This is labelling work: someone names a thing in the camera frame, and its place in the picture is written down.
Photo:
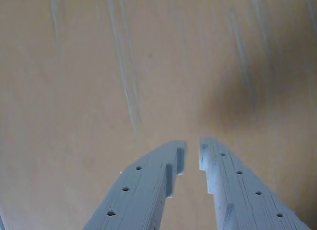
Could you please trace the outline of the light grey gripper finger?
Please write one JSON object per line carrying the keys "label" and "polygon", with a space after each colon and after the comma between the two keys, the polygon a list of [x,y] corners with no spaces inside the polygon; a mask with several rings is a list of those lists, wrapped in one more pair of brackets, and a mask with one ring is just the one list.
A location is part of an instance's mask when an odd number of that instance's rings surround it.
{"label": "light grey gripper finger", "polygon": [[215,138],[200,139],[200,170],[213,195],[219,230],[307,230],[267,185]]}
{"label": "light grey gripper finger", "polygon": [[187,144],[169,141],[126,167],[84,226],[86,230],[158,230],[175,179],[184,173]]}

